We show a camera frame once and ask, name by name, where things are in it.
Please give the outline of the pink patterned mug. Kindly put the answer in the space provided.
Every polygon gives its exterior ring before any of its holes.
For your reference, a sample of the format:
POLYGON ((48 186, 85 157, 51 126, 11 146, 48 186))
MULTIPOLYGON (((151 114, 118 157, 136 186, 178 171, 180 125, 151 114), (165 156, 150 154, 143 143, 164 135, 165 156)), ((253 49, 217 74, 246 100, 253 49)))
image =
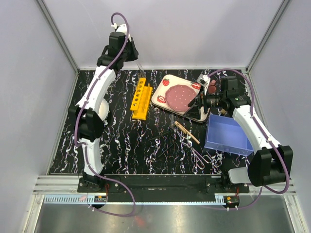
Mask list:
POLYGON ((208 85, 208 89, 207 89, 207 92, 210 94, 210 95, 213 95, 215 94, 217 91, 217 87, 216 87, 216 81, 215 80, 211 80, 209 85, 208 85))

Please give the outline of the glass test tube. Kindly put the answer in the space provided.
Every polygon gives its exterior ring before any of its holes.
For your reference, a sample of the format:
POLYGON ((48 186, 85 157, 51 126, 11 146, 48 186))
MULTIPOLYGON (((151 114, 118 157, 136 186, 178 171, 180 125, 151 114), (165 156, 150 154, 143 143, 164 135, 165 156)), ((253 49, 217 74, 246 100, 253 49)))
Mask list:
POLYGON ((170 119, 170 128, 173 130, 174 129, 174 122, 175 122, 175 115, 174 114, 170 114, 169 115, 169 119, 170 119))
POLYGON ((146 78, 146 73, 145 73, 145 71, 144 71, 142 65, 141 65, 139 62, 136 62, 136 64, 137 64, 138 70, 139 70, 139 72, 138 72, 138 77, 139 77, 139 78, 146 78))

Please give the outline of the wooden test tube clamp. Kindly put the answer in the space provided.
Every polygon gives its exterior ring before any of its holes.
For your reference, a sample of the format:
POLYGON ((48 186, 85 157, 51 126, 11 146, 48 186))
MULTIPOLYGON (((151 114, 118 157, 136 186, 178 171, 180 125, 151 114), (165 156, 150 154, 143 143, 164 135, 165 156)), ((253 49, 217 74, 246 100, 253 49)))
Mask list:
POLYGON ((200 141, 194 135, 192 135, 185 127, 183 127, 178 121, 175 121, 174 125, 178 127, 183 133, 190 136, 197 144, 200 144, 200 141))

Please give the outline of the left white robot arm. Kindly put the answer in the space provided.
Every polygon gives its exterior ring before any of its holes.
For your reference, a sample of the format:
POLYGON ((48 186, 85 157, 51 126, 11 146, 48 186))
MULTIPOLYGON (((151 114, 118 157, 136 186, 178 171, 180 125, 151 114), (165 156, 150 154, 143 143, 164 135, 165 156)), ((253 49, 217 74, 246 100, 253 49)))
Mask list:
POLYGON ((109 113, 109 104, 104 99, 124 62, 135 61, 138 51, 128 33, 112 32, 108 45, 97 60, 93 79, 78 103, 68 109, 75 119, 74 143, 82 147, 84 157, 83 180, 94 192, 104 189, 105 180, 99 175, 103 165, 100 156, 100 138, 104 131, 104 120, 109 113))

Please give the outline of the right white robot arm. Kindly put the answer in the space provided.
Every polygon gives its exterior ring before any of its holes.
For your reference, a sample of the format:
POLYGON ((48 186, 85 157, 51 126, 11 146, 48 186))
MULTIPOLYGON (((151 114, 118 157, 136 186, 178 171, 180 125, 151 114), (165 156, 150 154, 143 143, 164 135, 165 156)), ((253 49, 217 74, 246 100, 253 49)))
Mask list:
POLYGON ((281 193, 289 188, 293 150, 283 146, 257 118, 252 99, 241 95, 238 78, 221 78, 220 92, 209 95, 210 78, 200 75, 199 94, 188 104, 186 116, 199 119, 208 108, 222 107, 229 117, 211 115, 207 122, 205 148, 254 157, 247 167, 232 168, 221 179, 221 188, 232 192, 238 184, 252 184, 269 188, 271 184, 285 183, 281 193))

